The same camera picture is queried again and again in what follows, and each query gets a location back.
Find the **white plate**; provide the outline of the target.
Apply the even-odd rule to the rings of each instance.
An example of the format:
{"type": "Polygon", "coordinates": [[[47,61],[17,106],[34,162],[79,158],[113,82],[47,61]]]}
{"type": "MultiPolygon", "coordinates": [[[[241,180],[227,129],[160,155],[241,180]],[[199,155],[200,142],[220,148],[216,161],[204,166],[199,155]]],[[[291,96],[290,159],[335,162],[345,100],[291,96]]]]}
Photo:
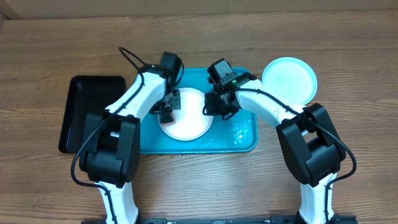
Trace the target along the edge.
{"type": "Polygon", "coordinates": [[[205,94],[194,88],[180,88],[179,110],[173,110],[174,121],[160,124],[162,130],[171,138],[191,141],[204,135],[210,128],[213,116],[205,116],[205,94]]]}

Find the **light blue plate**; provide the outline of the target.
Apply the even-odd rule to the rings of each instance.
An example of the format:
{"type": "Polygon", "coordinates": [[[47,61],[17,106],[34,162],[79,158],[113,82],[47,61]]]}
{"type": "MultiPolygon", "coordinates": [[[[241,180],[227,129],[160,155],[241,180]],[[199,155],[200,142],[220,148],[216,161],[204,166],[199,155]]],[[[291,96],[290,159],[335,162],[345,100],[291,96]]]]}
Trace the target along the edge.
{"type": "Polygon", "coordinates": [[[269,63],[262,73],[262,84],[271,94],[296,105],[311,102],[318,88],[313,69],[293,57],[281,57],[269,63]]]}

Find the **orange sponge with dark scourer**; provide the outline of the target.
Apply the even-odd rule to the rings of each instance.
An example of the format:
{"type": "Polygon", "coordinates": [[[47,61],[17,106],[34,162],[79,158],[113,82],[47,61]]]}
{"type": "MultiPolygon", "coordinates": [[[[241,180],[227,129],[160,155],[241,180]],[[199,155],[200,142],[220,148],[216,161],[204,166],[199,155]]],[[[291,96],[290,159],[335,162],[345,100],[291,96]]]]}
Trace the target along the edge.
{"type": "Polygon", "coordinates": [[[160,124],[167,124],[167,123],[173,123],[175,121],[175,118],[172,113],[164,113],[159,115],[159,123],[160,124]]]}

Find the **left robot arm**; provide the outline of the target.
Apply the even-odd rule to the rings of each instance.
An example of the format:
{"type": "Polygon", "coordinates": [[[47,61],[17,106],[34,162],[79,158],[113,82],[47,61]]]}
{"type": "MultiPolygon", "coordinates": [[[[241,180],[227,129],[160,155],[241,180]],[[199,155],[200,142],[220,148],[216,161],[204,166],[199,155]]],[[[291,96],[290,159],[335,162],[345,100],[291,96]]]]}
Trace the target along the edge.
{"type": "Polygon", "coordinates": [[[132,180],[140,158],[141,121],[151,111],[161,114],[172,104],[183,63],[145,64],[132,86],[104,115],[88,114],[83,142],[73,158],[73,181],[99,190],[106,211],[103,223],[137,223],[132,180]]]}

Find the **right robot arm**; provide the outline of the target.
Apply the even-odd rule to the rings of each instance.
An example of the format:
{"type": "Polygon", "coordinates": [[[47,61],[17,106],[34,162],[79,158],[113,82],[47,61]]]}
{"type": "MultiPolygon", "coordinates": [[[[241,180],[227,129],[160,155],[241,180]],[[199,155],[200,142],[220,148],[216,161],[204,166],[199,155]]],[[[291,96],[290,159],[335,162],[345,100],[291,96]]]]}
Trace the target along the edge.
{"type": "Polygon", "coordinates": [[[285,164],[300,183],[297,223],[337,223],[331,206],[333,184],[345,160],[341,141],[327,110],[315,103],[294,103],[266,87],[253,74],[210,72],[214,91],[205,95],[203,114],[232,117],[250,111],[275,128],[285,164]]]}

